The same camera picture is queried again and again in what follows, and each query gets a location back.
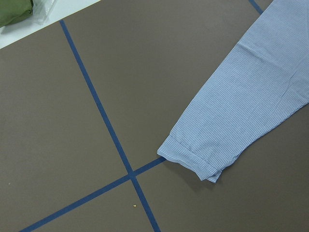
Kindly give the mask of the light blue striped shirt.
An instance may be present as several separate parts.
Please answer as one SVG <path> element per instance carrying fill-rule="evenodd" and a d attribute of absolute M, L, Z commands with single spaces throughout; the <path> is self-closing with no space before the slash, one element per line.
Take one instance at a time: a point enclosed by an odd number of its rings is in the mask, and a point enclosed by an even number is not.
<path fill-rule="evenodd" d="M 309 102 L 309 3 L 275 0 L 194 96 L 158 155 L 216 182 Z"/>

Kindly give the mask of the clear plastic bag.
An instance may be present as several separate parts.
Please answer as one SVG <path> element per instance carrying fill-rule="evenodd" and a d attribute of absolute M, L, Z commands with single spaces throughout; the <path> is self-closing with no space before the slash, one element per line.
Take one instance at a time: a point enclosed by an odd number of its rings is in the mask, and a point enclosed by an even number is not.
<path fill-rule="evenodd" d="M 33 0 L 32 2 L 32 16 L 29 20 L 37 24 L 43 24 L 52 12 L 57 0 Z"/>

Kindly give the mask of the green folded cloth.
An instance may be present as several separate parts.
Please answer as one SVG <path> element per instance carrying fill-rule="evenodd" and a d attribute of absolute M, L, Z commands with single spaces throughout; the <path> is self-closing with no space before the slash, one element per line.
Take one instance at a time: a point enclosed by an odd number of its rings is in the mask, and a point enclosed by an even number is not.
<path fill-rule="evenodd" d="M 0 27 L 16 24 L 33 15 L 32 0 L 1 0 Z"/>

